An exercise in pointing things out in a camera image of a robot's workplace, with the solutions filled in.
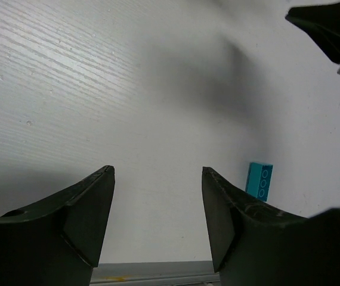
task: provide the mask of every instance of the white wood grain surface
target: white wood grain surface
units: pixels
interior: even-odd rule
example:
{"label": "white wood grain surface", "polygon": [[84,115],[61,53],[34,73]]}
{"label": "white wood grain surface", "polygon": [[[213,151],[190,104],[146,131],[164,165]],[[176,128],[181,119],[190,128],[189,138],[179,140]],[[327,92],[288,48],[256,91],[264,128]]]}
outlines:
{"label": "white wood grain surface", "polygon": [[211,258],[200,177],[340,206],[340,77],[284,20],[322,1],[0,1],[0,215],[105,164],[102,263]]}

